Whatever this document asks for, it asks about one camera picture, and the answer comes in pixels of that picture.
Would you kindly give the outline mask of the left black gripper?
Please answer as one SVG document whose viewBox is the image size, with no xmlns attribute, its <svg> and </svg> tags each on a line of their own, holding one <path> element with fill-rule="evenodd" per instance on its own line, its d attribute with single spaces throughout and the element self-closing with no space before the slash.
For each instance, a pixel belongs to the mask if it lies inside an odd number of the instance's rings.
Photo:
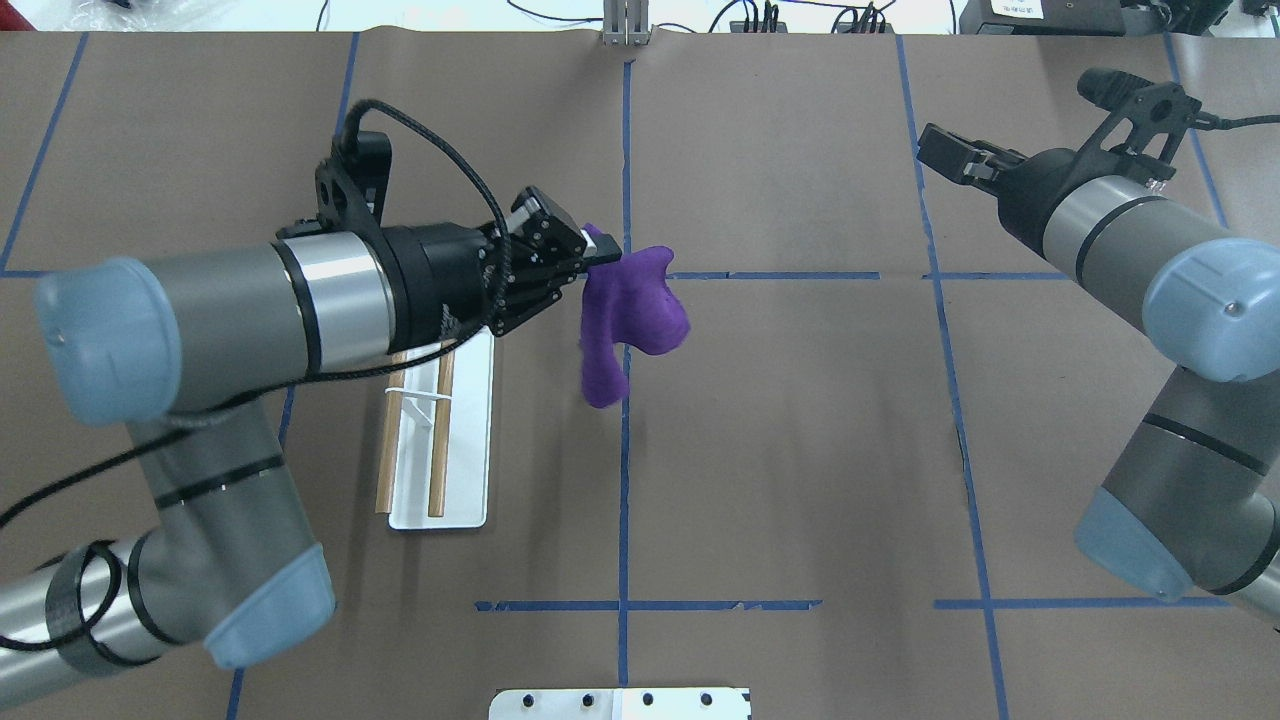
<svg viewBox="0 0 1280 720">
<path fill-rule="evenodd" d="M 623 250 L 594 224 L 581 227 L 538 187 L 526 187 L 506 218 L 509 272 L 490 222 L 393 225 L 385 229 L 393 341 L 456 338 L 477 323 L 503 336 L 563 296 L 586 269 L 617 263 Z"/>
</svg>

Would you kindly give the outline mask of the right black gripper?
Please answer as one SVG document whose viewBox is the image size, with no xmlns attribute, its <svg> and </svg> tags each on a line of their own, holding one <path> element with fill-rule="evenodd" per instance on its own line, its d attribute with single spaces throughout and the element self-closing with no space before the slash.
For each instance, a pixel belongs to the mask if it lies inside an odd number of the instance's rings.
<svg viewBox="0 0 1280 720">
<path fill-rule="evenodd" d="M 948 182 L 995 196 L 1001 227 L 1028 249 L 1042 249 L 1048 218 L 1069 193 L 1076 151 L 1050 149 L 1024 156 L 928 123 L 916 141 L 916 160 Z"/>
</svg>

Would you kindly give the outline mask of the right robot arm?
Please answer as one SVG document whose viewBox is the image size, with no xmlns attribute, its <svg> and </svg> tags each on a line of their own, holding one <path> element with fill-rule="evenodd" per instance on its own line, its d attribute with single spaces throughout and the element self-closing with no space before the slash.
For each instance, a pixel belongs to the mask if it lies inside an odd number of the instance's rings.
<svg viewBox="0 0 1280 720">
<path fill-rule="evenodd" d="M 1152 188 L 1134 155 L 1025 158 L 928 124 L 918 160 L 997 200 L 1012 237 L 1139 331 L 1174 372 L 1074 532 L 1164 602 L 1197 588 L 1277 624 L 1277 249 Z"/>
</svg>

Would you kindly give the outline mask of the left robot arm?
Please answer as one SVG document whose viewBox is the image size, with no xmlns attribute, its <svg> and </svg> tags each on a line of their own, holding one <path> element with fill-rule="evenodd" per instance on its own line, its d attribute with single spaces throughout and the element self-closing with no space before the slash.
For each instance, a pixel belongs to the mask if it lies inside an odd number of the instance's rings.
<svg viewBox="0 0 1280 720">
<path fill-rule="evenodd" d="M 38 282 L 61 392 L 84 424 L 125 424 L 159 524 L 3 587 L 4 707 L 184 644 L 241 669 L 306 641 L 337 600 L 261 393 L 503 334 L 622 255 L 534 187 L 477 228 L 384 227 L 384 197 L 321 181 L 316 219 L 270 243 Z"/>
</svg>

